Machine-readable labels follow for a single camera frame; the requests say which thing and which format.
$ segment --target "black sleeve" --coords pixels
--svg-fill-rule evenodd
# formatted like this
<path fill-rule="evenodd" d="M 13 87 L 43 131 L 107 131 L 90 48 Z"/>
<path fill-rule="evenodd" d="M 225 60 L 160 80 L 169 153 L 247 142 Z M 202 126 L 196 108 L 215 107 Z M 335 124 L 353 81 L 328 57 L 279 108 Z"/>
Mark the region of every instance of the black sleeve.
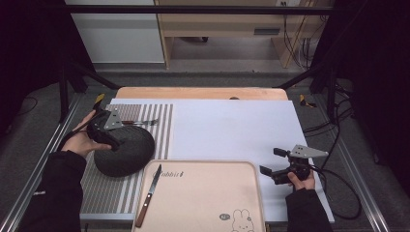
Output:
<path fill-rule="evenodd" d="M 314 189 L 299 189 L 286 197 L 288 232 L 331 232 L 332 226 Z"/>
<path fill-rule="evenodd" d="M 18 231 L 81 231 L 85 166 L 85 158 L 71 151 L 50 154 Z"/>

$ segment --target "beige cutting board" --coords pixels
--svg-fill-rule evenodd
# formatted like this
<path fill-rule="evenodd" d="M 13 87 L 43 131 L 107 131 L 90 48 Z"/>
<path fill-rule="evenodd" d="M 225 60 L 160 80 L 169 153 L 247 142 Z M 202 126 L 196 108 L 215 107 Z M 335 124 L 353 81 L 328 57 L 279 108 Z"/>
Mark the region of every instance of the beige cutting board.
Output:
<path fill-rule="evenodd" d="M 265 231 L 256 170 L 246 161 L 151 160 L 134 222 L 160 164 L 145 219 L 132 232 Z"/>

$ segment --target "white wall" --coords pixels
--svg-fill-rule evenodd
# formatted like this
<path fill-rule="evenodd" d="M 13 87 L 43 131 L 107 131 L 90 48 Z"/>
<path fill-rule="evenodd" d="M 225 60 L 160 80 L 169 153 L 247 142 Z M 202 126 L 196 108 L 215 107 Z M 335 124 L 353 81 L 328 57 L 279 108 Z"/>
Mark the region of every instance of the white wall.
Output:
<path fill-rule="evenodd" d="M 67 5 L 154 5 L 153 0 L 66 0 Z M 72 14 L 93 63 L 164 63 L 154 14 Z"/>

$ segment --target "knife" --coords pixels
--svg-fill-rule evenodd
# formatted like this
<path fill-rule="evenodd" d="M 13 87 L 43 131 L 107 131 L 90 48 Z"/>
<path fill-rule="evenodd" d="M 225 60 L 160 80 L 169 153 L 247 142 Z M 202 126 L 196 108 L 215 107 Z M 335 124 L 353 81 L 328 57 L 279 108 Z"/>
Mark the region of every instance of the knife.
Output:
<path fill-rule="evenodd" d="M 144 205 L 142 205 L 141 212 L 139 212 L 139 216 L 138 216 L 138 219 L 136 220 L 135 227 L 139 228 L 142 225 L 142 221 L 145 218 L 145 214 L 147 214 L 148 205 L 150 204 L 151 198 L 154 195 L 154 190 L 155 190 L 155 187 L 157 186 L 157 182 L 158 182 L 158 179 L 160 178 L 160 175 L 161 175 L 161 164 L 158 167 L 157 173 L 154 176 L 153 183 L 151 184 L 151 187 L 148 190 L 147 197 L 145 197 Z"/>

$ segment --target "black horizontal bar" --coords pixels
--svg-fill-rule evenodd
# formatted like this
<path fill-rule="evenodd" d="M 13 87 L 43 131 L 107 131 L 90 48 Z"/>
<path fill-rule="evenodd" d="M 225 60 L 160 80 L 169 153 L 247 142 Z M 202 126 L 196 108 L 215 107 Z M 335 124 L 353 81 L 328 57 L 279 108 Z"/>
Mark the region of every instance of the black horizontal bar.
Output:
<path fill-rule="evenodd" d="M 349 11 L 333 7 L 252 6 L 47 5 L 43 8 L 73 14 L 333 15 Z"/>

